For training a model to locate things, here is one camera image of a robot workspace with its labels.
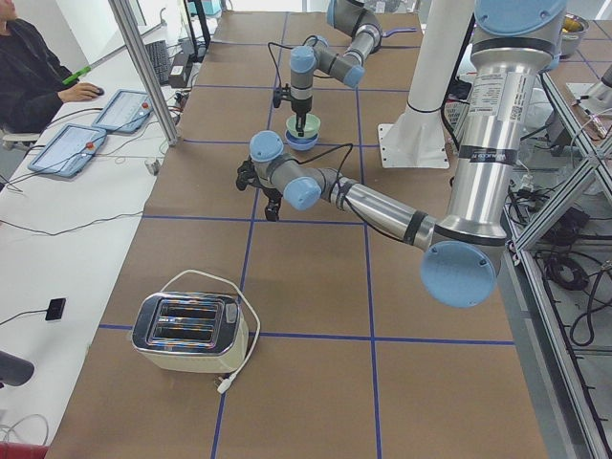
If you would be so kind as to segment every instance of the keyboard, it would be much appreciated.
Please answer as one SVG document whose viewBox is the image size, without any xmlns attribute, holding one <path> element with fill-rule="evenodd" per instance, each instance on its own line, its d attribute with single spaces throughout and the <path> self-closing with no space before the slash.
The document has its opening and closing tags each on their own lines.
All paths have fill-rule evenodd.
<svg viewBox="0 0 612 459">
<path fill-rule="evenodd" d="M 171 64 L 165 40 L 147 43 L 144 47 L 153 65 L 153 70 L 155 70 L 155 75 L 157 75 L 157 80 L 160 84 L 168 84 Z"/>
</svg>

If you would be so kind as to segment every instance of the black jacket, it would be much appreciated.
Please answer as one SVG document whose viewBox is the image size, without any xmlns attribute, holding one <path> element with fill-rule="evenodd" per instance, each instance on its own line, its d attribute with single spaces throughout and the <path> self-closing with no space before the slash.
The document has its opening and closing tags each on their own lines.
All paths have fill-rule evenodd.
<svg viewBox="0 0 612 459">
<path fill-rule="evenodd" d="M 62 81 L 72 73 L 59 63 L 35 26 L 17 19 L 8 27 L 40 60 L 41 71 L 0 48 L 0 125 L 11 132 L 41 132 L 61 107 L 57 92 L 67 88 Z"/>
</svg>

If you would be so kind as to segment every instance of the person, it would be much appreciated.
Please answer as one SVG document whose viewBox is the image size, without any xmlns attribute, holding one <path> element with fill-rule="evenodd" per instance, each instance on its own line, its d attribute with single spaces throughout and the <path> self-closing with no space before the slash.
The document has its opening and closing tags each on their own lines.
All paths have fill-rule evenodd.
<svg viewBox="0 0 612 459">
<path fill-rule="evenodd" d="M 64 85 L 71 74 L 36 27 L 18 18 L 12 0 L 0 0 L 0 127 L 42 132 L 62 104 L 98 97 L 94 84 Z"/>
</svg>

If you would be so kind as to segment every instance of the green bowl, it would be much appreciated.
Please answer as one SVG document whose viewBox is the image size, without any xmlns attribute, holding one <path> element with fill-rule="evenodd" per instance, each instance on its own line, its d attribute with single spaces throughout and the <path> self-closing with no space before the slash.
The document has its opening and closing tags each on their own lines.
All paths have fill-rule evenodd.
<svg viewBox="0 0 612 459">
<path fill-rule="evenodd" d="M 287 122 L 285 122 L 285 125 L 292 136 L 298 137 L 300 139 L 310 139 L 316 134 L 318 134 L 318 130 L 321 127 L 321 120 L 316 115 L 313 115 L 311 113 L 307 114 L 306 124 L 304 125 L 303 137 L 299 137 L 297 135 L 297 131 L 295 130 L 295 115 L 291 115 L 290 117 L 288 117 Z"/>
</svg>

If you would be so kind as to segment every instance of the label sticker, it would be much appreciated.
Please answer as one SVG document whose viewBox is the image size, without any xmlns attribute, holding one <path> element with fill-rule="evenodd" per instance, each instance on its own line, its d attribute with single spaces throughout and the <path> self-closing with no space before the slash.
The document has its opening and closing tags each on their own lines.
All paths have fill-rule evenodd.
<svg viewBox="0 0 612 459">
<path fill-rule="evenodd" d="M 534 76 L 511 73 L 506 77 L 504 96 L 497 113 L 497 119 L 509 122 L 525 122 L 528 98 L 534 89 Z"/>
<path fill-rule="evenodd" d="M 499 150 L 484 146 L 462 146 L 459 158 L 470 160 L 470 163 L 501 163 L 515 165 L 518 152 L 516 150 Z"/>
<path fill-rule="evenodd" d="M 506 74 L 479 76 L 474 81 L 470 97 L 469 117 L 496 117 L 504 93 Z"/>
</svg>

